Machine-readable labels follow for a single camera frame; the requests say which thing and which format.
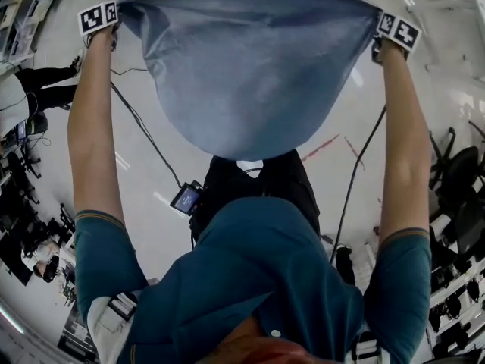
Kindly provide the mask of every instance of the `light blue cloth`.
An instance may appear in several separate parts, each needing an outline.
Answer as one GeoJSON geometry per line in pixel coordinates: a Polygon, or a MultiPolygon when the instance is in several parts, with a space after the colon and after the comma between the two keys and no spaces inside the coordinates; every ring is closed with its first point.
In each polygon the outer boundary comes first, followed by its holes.
{"type": "Polygon", "coordinates": [[[144,289],[119,363],[130,362],[133,345],[137,363],[194,363],[251,314],[267,336],[278,330],[315,356],[337,361],[364,316],[394,363],[410,362],[424,335],[430,301],[425,236],[391,239],[363,297],[342,281],[304,216],[283,199],[226,205],[195,250],[150,287],[123,225],[111,216],[81,212],[76,250],[84,318],[97,297],[144,289]]]}
{"type": "Polygon", "coordinates": [[[119,9],[170,122],[206,152],[249,161],[291,151],[322,125],[380,14],[362,0],[123,0],[119,9]]]}

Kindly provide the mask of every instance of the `person in black pants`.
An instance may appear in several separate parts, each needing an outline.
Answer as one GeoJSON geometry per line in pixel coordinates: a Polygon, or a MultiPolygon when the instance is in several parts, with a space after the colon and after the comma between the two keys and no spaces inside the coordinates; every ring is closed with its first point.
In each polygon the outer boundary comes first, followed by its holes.
{"type": "Polygon", "coordinates": [[[79,54],[70,67],[23,69],[15,74],[27,94],[30,117],[50,108],[70,109],[77,85],[53,86],[45,89],[43,87],[75,77],[80,71],[82,62],[83,56],[79,54]]]}
{"type": "Polygon", "coordinates": [[[306,217],[315,234],[320,236],[320,211],[295,149],[276,158],[265,159],[257,178],[237,167],[235,161],[215,156],[205,177],[204,188],[189,222],[195,242],[226,204],[249,196],[273,196],[290,201],[306,217]]]}

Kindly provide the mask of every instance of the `forearm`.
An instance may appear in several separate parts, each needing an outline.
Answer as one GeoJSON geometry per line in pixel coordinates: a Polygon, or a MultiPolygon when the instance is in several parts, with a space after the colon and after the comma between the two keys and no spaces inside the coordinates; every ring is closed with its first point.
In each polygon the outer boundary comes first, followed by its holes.
{"type": "Polygon", "coordinates": [[[386,173],[381,243],[405,228],[429,226],[430,138],[404,56],[383,45],[386,86],[386,173]]]}
{"type": "Polygon", "coordinates": [[[77,212],[101,210],[122,222],[111,121],[111,29],[93,39],[67,127],[77,212]]]}

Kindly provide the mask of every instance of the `floor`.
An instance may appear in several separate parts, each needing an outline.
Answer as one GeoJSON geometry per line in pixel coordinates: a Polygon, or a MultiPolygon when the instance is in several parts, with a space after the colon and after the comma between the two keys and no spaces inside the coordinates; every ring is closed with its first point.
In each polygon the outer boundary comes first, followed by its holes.
{"type": "MultiPolygon", "coordinates": [[[[55,12],[49,15],[39,41],[36,68],[70,64],[83,44],[78,36],[76,13],[100,1],[104,0],[60,0],[55,12]]],[[[405,0],[368,1],[409,17],[405,0]]],[[[419,4],[430,0],[412,1],[419,4]]],[[[447,129],[455,127],[457,149],[472,142],[480,144],[468,127],[468,119],[483,126],[485,93],[438,74],[429,74],[425,69],[425,64],[437,56],[443,64],[456,69],[471,68],[474,74],[483,75],[485,57],[476,19],[466,12],[456,11],[431,11],[426,19],[437,53],[432,55],[427,42],[422,42],[410,58],[409,67],[428,126],[443,143],[446,143],[447,129]]],[[[125,27],[120,28],[119,39],[113,54],[113,68],[125,71],[130,67],[144,67],[139,40],[125,27]]],[[[112,79],[141,114],[179,178],[187,182],[202,181],[211,157],[185,141],[170,125],[158,103],[150,76],[146,72],[131,71],[112,79]]],[[[168,206],[177,192],[170,172],[116,96],[113,96],[113,103],[118,175],[127,228],[145,275],[159,278],[175,259],[190,251],[187,220],[168,206]]],[[[299,147],[321,210],[323,234],[336,233],[356,153],[367,139],[383,104],[382,69],[371,62],[367,50],[324,125],[299,147]]],[[[47,116],[49,129],[45,137],[50,139],[51,145],[44,146],[40,142],[36,146],[42,158],[42,178],[36,182],[36,188],[42,200],[41,215],[57,217],[60,202],[73,210],[66,139],[68,113],[51,110],[47,116]]],[[[358,167],[343,227],[344,243],[359,246],[373,236],[372,229],[380,219],[384,159],[384,129],[381,127],[358,167]]],[[[416,362],[425,361],[424,357],[416,362]]]]}

